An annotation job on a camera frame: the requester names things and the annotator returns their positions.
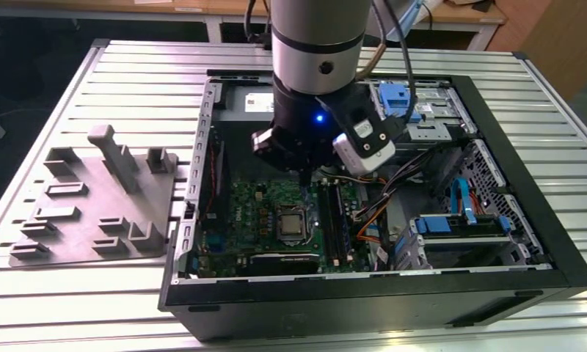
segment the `wooden table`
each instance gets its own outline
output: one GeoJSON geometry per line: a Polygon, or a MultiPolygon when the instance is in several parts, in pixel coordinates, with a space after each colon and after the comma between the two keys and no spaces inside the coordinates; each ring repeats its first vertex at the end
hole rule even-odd
{"type": "MultiPolygon", "coordinates": [[[[248,0],[175,0],[162,4],[139,4],[134,0],[0,0],[0,15],[40,18],[94,18],[142,21],[199,21],[207,24],[208,40],[222,43],[220,25],[240,23],[248,0]]],[[[266,8],[256,1],[252,23],[266,23],[266,8]]],[[[493,6],[479,12],[470,6],[442,3],[433,11],[433,29],[474,32],[469,50],[482,51],[495,30],[507,18],[493,6]]],[[[415,29],[429,28],[429,19],[415,29]]]]}
{"type": "MultiPolygon", "coordinates": [[[[471,5],[455,5],[445,1],[433,10],[433,30],[475,33],[467,50],[485,51],[498,26],[507,22],[505,13],[495,5],[487,12],[471,9],[471,5]]],[[[414,29],[429,29],[429,17],[414,29]]]]}

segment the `aluminum extrusion table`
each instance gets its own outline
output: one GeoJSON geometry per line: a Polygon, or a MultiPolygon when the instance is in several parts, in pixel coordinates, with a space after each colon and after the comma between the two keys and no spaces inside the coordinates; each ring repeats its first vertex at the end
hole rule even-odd
{"type": "MultiPolygon", "coordinates": [[[[362,53],[363,60],[374,49],[362,53]]],[[[530,173],[587,261],[587,129],[527,60],[507,53],[413,50],[417,73],[470,75],[530,173]]],[[[379,73],[403,73],[402,53],[390,50],[379,73]]],[[[156,308],[163,258],[9,267],[9,244],[20,237],[50,177],[41,160],[51,147],[98,154],[90,127],[111,123],[116,141],[134,154],[147,147],[178,153],[171,219],[192,159],[206,70],[270,69],[271,55],[252,45],[99,40],[87,54],[37,141],[0,201],[0,349],[88,351],[199,348],[175,317],[156,308]]],[[[280,351],[509,351],[513,348],[587,351],[587,292],[541,304],[478,328],[389,331],[303,339],[228,342],[280,351]]]]}

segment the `motherboard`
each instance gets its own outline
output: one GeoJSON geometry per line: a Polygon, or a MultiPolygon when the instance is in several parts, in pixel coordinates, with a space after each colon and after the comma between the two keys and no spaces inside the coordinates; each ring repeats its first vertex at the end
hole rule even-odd
{"type": "Polygon", "coordinates": [[[358,208],[350,182],[319,180],[305,191],[292,180],[234,182],[226,231],[203,236],[200,276],[363,271],[351,231],[358,208]]]}

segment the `green circuit board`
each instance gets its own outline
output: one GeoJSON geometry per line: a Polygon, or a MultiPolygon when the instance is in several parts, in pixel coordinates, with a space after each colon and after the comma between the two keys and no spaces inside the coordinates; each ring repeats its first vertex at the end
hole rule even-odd
{"type": "MultiPolygon", "coordinates": [[[[204,247],[208,253],[200,258],[200,266],[207,268],[211,277],[235,277],[236,269],[244,265],[248,255],[318,254],[321,272],[341,273],[363,270],[362,254],[351,251],[353,261],[333,265],[325,257],[325,234],[322,216],[318,209],[319,183],[313,183],[305,195],[299,184],[290,180],[238,181],[232,184],[230,195],[228,230],[226,234],[208,234],[204,247]],[[307,237],[305,241],[282,241],[278,238],[279,210],[305,209],[307,237]],[[212,244],[219,241],[216,250],[212,244]]],[[[355,185],[346,182],[339,185],[341,200],[347,214],[359,207],[355,185]]]]}

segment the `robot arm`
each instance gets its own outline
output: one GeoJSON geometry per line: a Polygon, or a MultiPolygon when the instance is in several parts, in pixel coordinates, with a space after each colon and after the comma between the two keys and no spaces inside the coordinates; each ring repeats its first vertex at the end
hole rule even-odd
{"type": "Polygon", "coordinates": [[[302,186],[341,161],[353,175],[394,155],[398,133],[355,84],[371,0],[272,0],[274,119],[252,135],[255,154],[302,186]]]}

